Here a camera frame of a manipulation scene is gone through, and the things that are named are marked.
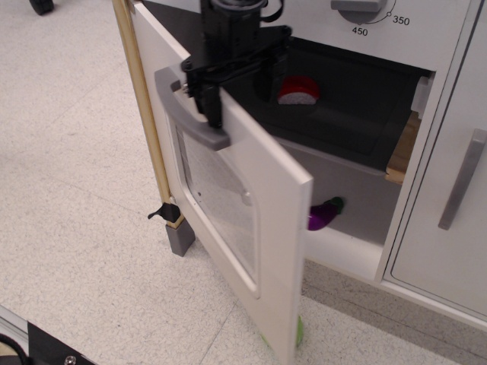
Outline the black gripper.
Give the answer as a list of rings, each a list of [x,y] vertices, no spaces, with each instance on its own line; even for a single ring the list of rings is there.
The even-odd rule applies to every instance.
[[[202,42],[181,63],[186,85],[196,90],[198,111],[214,129],[222,127],[219,85],[257,72],[257,96],[277,101],[287,71],[288,26],[262,28],[277,21],[285,3],[271,15],[262,15],[267,1],[201,1]]]

